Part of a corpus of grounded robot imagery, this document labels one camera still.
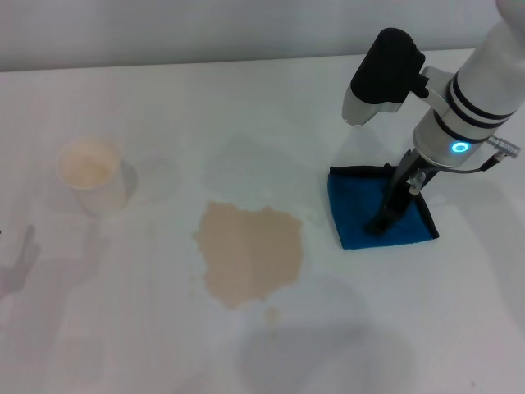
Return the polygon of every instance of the white paper cup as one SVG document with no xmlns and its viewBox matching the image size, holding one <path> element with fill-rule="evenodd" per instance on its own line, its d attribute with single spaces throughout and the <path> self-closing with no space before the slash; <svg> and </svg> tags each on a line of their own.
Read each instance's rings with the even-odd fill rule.
<svg viewBox="0 0 525 394">
<path fill-rule="evenodd" d="M 106 140 L 71 141 L 58 156 L 57 174 L 91 215 L 106 216 L 126 205 L 121 156 Z"/>
</svg>

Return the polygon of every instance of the glowing blue led ring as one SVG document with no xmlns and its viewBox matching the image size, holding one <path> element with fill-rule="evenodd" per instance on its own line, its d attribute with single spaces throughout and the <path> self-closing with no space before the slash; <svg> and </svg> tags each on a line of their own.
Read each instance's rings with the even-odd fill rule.
<svg viewBox="0 0 525 394">
<path fill-rule="evenodd" d="M 452 152 L 463 153 L 467 152 L 469 148 L 470 145 L 466 142 L 456 142 L 454 145 L 452 145 Z"/>
</svg>

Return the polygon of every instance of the black stripe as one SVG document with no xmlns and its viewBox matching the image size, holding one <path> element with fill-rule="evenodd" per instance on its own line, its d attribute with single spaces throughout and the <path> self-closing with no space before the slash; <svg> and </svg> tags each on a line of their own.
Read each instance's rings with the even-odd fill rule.
<svg viewBox="0 0 525 394">
<path fill-rule="evenodd" d="M 427 203 L 425 203 L 425 199 L 421 193 L 416 196 L 415 201 L 423 223 L 427 226 L 432 238 L 436 240 L 440 237 L 440 233 L 437 231 L 436 224 L 434 224 L 434 220 L 432 220 L 432 215 L 430 214 L 430 209 L 428 209 Z"/>
<path fill-rule="evenodd" d="M 446 87 L 446 99 L 448 100 L 449 105 L 452 108 L 452 110 L 455 112 L 455 114 L 458 115 L 458 117 L 460 117 L 463 121 L 467 122 L 469 125 L 479 127 L 480 129 L 495 129 L 503 125 L 506 121 L 508 121 L 508 119 L 505 119 L 504 121 L 500 123 L 485 123 L 484 121 L 477 121 L 476 119 L 471 118 L 469 115 L 463 112 L 461 108 L 458 107 L 458 104 L 456 104 L 456 102 L 454 101 L 454 97 L 452 97 L 451 87 L 450 87 L 451 82 L 452 80 L 449 81 L 449 84 Z"/>
<path fill-rule="evenodd" d="M 395 167 L 352 166 L 330 167 L 330 175 L 352 176 L 355 178 L 384 178 L 393 175 Z"/>
<path fill-rule="evenodd" d="M 492 113 L 489 113 L 489 112 L 485 112 L 481 109 L 479 109 L 478 107 L 476 107 L 474 104 L 472 104 L 471 102 L 469 102 L 467 100 L 467 98 L 463 95 L 463 93 L 461 92 L 461 90 L 459 89 L 459 85 L 458 85 L 458 74 L 456 73 L 456 75 L 454 76 L 453 80 L 452 80 L 452 86 L 454 88 L 454 93 L 456 94 L 456 96 L 458 96 L 458 99 L 459 101 L 461 102 L 462 105 L 464 105 L 466 108 L 468 108 L 469 111 L 472 111 L 473 113 L 475 113 L 476 115 L 478 115 L 479 117 L 485 117 L 487 119 L 491 119 L 492 121 L 502 121 L 504 119 L 507 119 L 509 118 L 510 116 L 512 116 L 514 114 L 514 112 L 510 113 L 509 115 L 494 115 Z"/>
<path fill-rule="evenodd" d="M 487 141 L 489 137 L 486 137 L 486 138 L 482 138 L 480 140 L 475 140 L 474 138 L 468 138 L 468 137 L 463 137 L 462 135 L 459 135 L 458 133 L 456 133 L 454 130 L 452 130 L 450 127 L 448 127 L 444 122 L 443 122 L 443 119 L 440 118 L 440 116 L 437 114 L 436 111 L 434 111 L 434 118 L 436 119 L 436 122 L 437 124 L 439 125 L 439 127 L 448 135 L 450 135 L 452 138 L 454 138 L 455 140 L 458 140 L 458 141 L 463 141 L 463 142 L 469 142 L 470 144 L 480 144 L 481 142 L 485 142 Z"/>
</svg>

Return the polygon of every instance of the white table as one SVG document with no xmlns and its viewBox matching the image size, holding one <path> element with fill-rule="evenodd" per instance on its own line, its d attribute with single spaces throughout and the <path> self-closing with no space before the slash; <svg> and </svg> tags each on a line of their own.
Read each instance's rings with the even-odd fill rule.
<svg viewBox="0 0 525 394">
<path fill-rule="evenodd" d="M 456 71 L 469 53 L 427 62 Z M 396 164 L 427 110 L 412 97 L 347 126 L 342 99 L 362 59 L 0 75 L 0 263 L 15 263 L 31 226 L 40 248 L 24 290 L 0 301 L 0 392 L 523 393 L 523 158 L 437 176 L 423 194 L 439 240 L 343 251 L 329 166 Z M 524 122 L 518 112 L 499 135 L 525 146 Z M 115 141 L 138 180 L 102 222 L 53 172 L 85 134 Z M 233 311 L 192 282 L 205 265 L 191 236 L 210 200 L 303 221 L 299 281 Z"/>
</svg>

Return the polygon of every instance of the liquid spill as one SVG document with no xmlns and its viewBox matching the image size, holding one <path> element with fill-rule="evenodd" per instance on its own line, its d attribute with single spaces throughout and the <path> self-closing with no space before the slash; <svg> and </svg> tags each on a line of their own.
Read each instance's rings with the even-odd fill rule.
<svg viewBox="0 0 525 394">
<path fill-rule="evenodd" d="M 244 211 L 209 203 L 194 234 L 207 265 L 208 292 L 236 309 L 296 282 L 303 262 L 302 225 L 270 207 Z"/>
</svg>

